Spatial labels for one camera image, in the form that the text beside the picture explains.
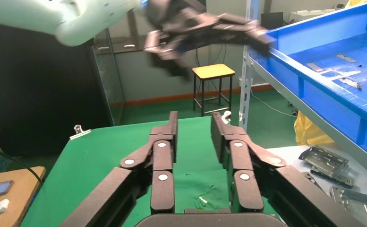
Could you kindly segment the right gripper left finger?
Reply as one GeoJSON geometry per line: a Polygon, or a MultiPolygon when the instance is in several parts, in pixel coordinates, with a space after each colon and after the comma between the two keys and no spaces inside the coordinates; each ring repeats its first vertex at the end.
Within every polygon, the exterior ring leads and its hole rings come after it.
{"type": "Polygon", "coordinates": [[[60,226],[120,227],[148,188],[152,214],[174,213],[177,141],[178,112],[171,111],[168,122],[153,127],[147,143],[124,157],[60,226]]]}

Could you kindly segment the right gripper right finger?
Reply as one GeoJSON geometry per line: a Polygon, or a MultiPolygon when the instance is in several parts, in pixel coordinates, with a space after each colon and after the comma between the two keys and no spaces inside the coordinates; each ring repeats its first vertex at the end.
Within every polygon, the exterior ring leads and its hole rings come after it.
{"type": "Polygon", "coordinates": [[[227,171],[230,209],[262,214],[263,198],[290,227],[360,227],[362,223],[283,158],[255,144],[243,128],[211,116],[211,138],[227,171]]]}

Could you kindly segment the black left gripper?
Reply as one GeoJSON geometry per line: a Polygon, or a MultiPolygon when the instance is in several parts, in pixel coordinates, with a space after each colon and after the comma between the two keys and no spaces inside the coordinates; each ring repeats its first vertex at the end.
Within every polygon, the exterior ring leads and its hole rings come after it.
{"type": "MultiPolygon", "coordinates": [[[[197,0],[148,0],[145,17],[157,30],[169,33],[189,33],[216,24],[216,16],[208,14],[197,0]]],[[[263,56],[269,56],[274,38],[257,20],[230,13],[217,16],[216,28],[189,35],[183,40],[183,51],[211,44],[248,45],[263,56]]]]}

